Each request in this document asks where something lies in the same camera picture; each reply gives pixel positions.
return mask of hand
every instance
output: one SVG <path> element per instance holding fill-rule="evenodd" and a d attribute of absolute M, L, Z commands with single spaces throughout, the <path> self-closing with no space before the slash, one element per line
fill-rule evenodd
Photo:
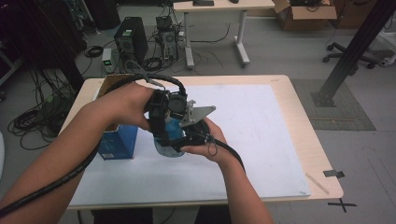
<path fill-rule="evenodd" d="M 212 120 L 204 118 L 207 126 L 209 126 L 210 134 L 212 134 L 219 141 L 227 144 L 224 134 L 221 128 L 215 124 Z M 181 151 L 188 152 L 191 154 L 202 155 L 207 157 L 210 161 L 214 161 L 218 164 L 234 159 L 233 155 L 223 147 L 213 143 L 206 143 L 202 146 L 186 146 Z"/>
<path fill-rule="evenodd" d="M 130 124 L 149 130 L 144 108 L 152 93 L 153 89 L 133 82 L 111 91 L 92 104 L 99 106 L 97 112 L 109 116 L 112 123 Z"/>

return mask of black tape cross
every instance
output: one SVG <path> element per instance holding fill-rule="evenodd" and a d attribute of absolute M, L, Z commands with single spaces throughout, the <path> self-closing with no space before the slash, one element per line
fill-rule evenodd
<path fill-rule="evenodd" d="M 341 198 L 339 200 L 340 200 L 340 203 L 327 203 L 327 204 L 328 205 L 342 206 L 345 213 L 347 212 L 347 209 L 346 209 L 347 206 L 357 207 L 357 205 L 354 204 L 354 203 L 344 203 L 343 199 L 341 199 Z"/>

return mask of chair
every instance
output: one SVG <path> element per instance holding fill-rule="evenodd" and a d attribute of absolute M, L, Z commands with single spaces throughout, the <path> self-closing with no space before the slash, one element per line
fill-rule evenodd
<path fill-rule="evenodd" d="M 327 46 L 327 50 L 333 50 L 334 48 L 338 49 L 341 51 L 341 53 L 332 53 L 332 54 L 328 54 L 326 57 L 324 57 L 322 59 L 322 61 L 324 63 L 328 63 L 330 58 L 341 58 L 341 56 L 343 55 L 343 53 L 345 52 L 346 48 L 344 48 L 343 46 L 341 46 L 338 43 L 332 43 L 329 46 Z M 373 69 L 375 68 L 375 65 L 378 64 L 378 60 L 376 59 L 372 59 L 372 58 L 368 58 L 366 56 L 361 56 L 360 58 L 361 61 L 364 61 L 367 64 L 367 68 L 368 69 Z M 356 73 L 356 71 L 358 71 L 359 67 L 358 64 L 356 63 L 355 66 L 353 67 L 354 69 L 350 72 L 350 76 L 354 75 Z"/>

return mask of person's left hand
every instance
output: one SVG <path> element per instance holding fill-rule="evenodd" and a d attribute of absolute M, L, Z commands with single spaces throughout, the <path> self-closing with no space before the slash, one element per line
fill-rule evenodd
<path fill-rule="evenodd" d="M 98 113 L 110 116 L 113 123 L 131 124 L 149 131 L 145 105 L 154 89 L 136 83 L 126 84 L 92 102 L 99 106 Z"/>

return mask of wooden table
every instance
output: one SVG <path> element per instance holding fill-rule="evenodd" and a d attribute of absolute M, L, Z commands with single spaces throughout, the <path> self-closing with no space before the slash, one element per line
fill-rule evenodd
<path fill-rule="evenodd" d="M 174 3 L 174 10 L 176 12 L 184 13 L 187 66 L 190 69 L 194 67 L 189 26 L 193 24 L 208 25 L 219 22 L 239 22 L 239 31 L 238 36 L 235 37 L 235 44 L 241 56 L 242 65 L 246 66 L 250 63 L 250 60 L 242 43 L 242 38 L 247 12 L 249 9 L 274 8 L 274 2 L 272 0 L 241 0 L 238 4 L 234 4 L 229 0 L 215 0 L 214 2 L 215 5 L 213 7 L 195 7 L 192 5 L 192 2 Z"/>
<path fill-rule="evenodd" d="M 292 87 L 290 80 L 286 76 L 222 76 L 222 77 L 177 77 L 187 88 L 189 85 L 270 85 L 278 102 L 281 114 L 289 131 L 291 142 L 294 145 L 297 157 L 303 168 L 306 182 L 311 191 L 310 196 L 292 198 L 264 198 L 265 202 L 271 201 L 295 201 L 295 200 L 316 200 L 316 199 L 336 199 L 343 196 L 343 190 L 335 176 L 326 177 L 323 171 L 331 170 L 332 167 L 326 154 L 313 130 L 307 115 Z M 76 115 L 79 109 L 90 102 L 103 82 L 102 78 L 93 78 L 85 81 L 77 100 L 75 101 L 64 127 Z M 69 208 L 110 208 L 110 207 L 141 207 L 160 205 L 193 205 L 188 203 L 134 203 L 126 204 L 110 203 L 106 206 L 95 206 L 92 204 L 71 204 Z"/>

